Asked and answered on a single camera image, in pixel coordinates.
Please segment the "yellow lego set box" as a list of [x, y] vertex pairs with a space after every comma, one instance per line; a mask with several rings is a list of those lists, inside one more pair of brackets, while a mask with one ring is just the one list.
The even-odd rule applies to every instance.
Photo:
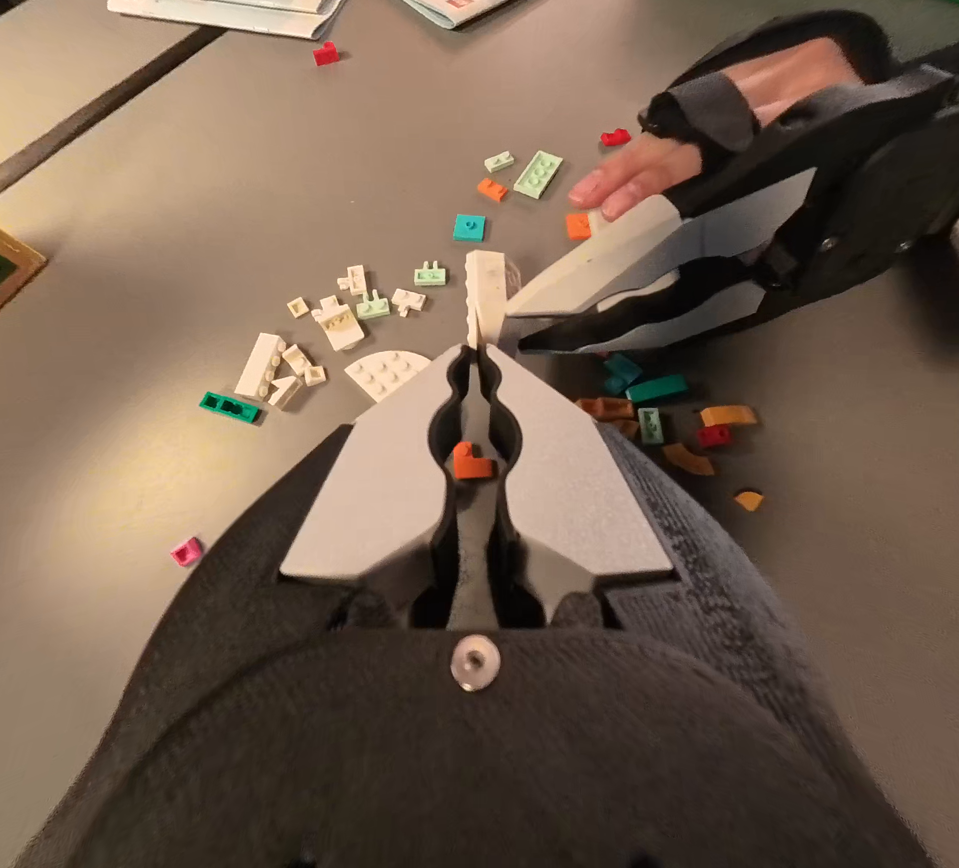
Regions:
[[48, 264], [48, 259], [1, 230], [1, 306], [8, 304]]

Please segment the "cluster of small white lego pieces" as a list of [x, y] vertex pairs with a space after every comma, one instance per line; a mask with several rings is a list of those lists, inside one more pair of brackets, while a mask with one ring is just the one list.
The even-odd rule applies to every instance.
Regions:
[[[295, 299], [288, 307], [296, 318], [309, 314], [324, 333], [330, 347], [335, 351], [345, 352], [357, 348], [366, 337], [363, 323], [381, 319], [366, 322], [357, 318], [356, 305], [362, 300], [364, 292], [373, 290], [367, 285], [366, 269], [363, 265], [347, 267], [346, 275], [338, 279], [338, 287], [342, 293], [355, 298], [356, 303], [350, 305], [336, 296], [330, 296], [321, 299], [318, 308], [310, 309], [303, 299]], [[397, 289], [388, 299], [391, 311], [396, 309], [401, 318], [406, 317], [411, 310], [420, 311], [425, 304], [425, 297], [402, 288]]]

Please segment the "orange lego bracket piece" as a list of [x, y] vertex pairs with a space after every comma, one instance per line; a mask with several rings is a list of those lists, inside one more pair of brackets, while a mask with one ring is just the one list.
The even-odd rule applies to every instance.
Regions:
[[480, 480], [495, 478], [495, 459], [477, 454], [474, 444], [461, 441], [453, 450], [453, 475], [456, 480]]

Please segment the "dark green lego plate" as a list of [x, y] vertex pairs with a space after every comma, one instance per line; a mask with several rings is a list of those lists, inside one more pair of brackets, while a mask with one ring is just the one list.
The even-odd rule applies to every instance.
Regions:
[[258, 406], [231, 396], [211, 392], [206, 392], [203, 395], [199, 407], [207, 412], [222, 415], [248, 425], [255, 425], [262, 414], [262, 410]]

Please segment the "long teal lego brick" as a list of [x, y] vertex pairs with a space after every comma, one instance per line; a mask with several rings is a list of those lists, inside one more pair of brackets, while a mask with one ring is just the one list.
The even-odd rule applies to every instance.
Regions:
[[631, 385], [625, 390], [625, 397], [634, 404], [644, 406], [688, 392], [689, 383], [686, 378], [681, 374], [670, 374]]

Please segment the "person's right hand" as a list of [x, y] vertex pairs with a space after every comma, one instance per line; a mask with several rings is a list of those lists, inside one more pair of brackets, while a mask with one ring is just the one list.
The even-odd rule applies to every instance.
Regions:
[[762, 129], [795, 105], [836, 86], [886, 81], [895, 67], [888, 35], [871, 16], [827, 10], [782, 16], [732, 36], [682, 73], [671, 88], [709, 83], [686, 107], [661, 92], [643, 131], [570, 191], [579, 209], [599, 209], [612, 223], [742, 152]]

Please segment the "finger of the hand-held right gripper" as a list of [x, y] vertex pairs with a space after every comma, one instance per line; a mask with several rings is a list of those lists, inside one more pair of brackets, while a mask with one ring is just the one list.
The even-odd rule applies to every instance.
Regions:
[[612, 308], [587, 313], [522, 336], [518, 350], [525, 354], [595, 354], [612, 351], [646, 352], [671, 347], [754, 315], [766, 296], [751, 280], [738, 282], [669, 318], [654, 320], [664, 310], [650, 303], [667, 295], [624, 299]]
[[692, 218], [663, 195], [649, 198], [523, 286], [506, 317], [562, 319], [647, 288], [694, 260], [756, 250], [800, 208], [815, 174], [809, 168]]

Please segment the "white half-round lego plate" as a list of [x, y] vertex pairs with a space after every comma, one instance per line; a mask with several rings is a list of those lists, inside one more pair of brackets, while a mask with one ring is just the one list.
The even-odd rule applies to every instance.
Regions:
[[375, 403], [393, 395], [431, 364], [408, 350], [382, 350], [353, 361], [344, 374]]

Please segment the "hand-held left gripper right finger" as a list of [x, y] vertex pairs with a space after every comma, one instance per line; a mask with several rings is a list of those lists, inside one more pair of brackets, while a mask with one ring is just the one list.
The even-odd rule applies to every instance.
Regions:
[[478, 371], [503, 462], [486, 551], [497, 620], [550, 622], [569, 595], [674, 579], [598, 423], [497, 347]]

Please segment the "orange curved lego tile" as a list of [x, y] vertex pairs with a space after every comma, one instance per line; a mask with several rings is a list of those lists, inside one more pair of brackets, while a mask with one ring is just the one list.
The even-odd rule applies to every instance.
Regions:
[[662, 455], [668, 464], [690, 475], [714, 477], [716, 474], [713, 463], [707, 456], [692, 452], [683, 443], [664, 444]]

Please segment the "long white lego brick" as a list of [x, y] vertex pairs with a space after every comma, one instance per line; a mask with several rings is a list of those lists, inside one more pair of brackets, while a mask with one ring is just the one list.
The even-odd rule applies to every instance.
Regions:
[[234, 394], [253, 400], [263, 400], [271, 392], [271, 383], [287, 344], [280, 335], [260, 333], [246, 360]]

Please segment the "wide mint lego plate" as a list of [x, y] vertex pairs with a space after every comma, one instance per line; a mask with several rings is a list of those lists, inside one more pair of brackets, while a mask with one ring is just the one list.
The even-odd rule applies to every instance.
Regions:
[[513, 191], [533, 200], [540, 200], [564, 162], [563, 157], [538, 150], [513, 183]]

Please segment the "white wedge lego plate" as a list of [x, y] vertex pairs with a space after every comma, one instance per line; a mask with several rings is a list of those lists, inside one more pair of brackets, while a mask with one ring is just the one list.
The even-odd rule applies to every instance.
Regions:
[[470, 251], [465, 270], [467, 344], [472, 349], [496, 344], [508, 302], [505, 256]]

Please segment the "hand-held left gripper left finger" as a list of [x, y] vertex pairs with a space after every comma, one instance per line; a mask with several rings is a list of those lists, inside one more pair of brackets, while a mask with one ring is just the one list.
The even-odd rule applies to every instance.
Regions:
[[460, 545], [446, 462], [473, 358], [452, 346], [349, 426], [280, 574], [367, 589], [410, 622], [449, 621]]

